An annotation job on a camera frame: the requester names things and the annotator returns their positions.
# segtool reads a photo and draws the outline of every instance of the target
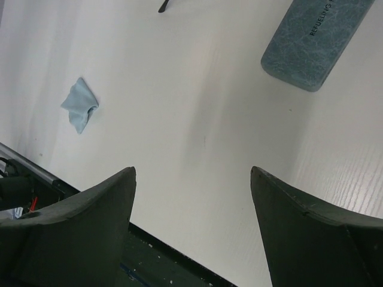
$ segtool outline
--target rectangular case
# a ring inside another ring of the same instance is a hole
[[[323,85],[374,0],[294,0],[261,64],[307,91]]]

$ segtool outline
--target table surface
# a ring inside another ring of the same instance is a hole
[[[6,1],[1,142],[84,190],[138,172],[132,222],[239,286],[270,286],[250,192],[260,166],[383,218],[383,2],[317,93],[261,56],[291,0]],[[60,104],[100,107],[77,135]]]

